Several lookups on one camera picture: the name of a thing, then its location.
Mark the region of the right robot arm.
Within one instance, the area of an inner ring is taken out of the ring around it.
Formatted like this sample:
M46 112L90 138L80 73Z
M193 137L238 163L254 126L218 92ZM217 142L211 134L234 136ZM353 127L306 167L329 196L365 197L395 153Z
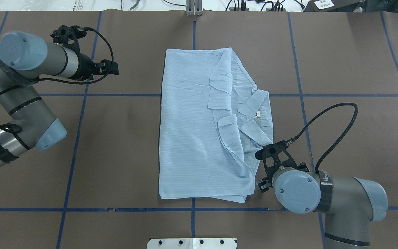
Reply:
M388 210L388 197L379 183L324 170L280 167L256 184L261 192L273 189L288 211L324 214L326 249L371 248L371 223L382 221Z

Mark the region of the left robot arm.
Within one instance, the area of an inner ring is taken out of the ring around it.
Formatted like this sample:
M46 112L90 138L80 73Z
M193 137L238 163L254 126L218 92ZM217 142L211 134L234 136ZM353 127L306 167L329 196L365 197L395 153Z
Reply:
M119 75L112 46L110 59L94 62L79 48L87 32L105 37L91 27L60 26L52 42L13 30L0 42L0 167L32 148L45 151L67 136L67 130L34 89L41 81L73 85L97 83Z

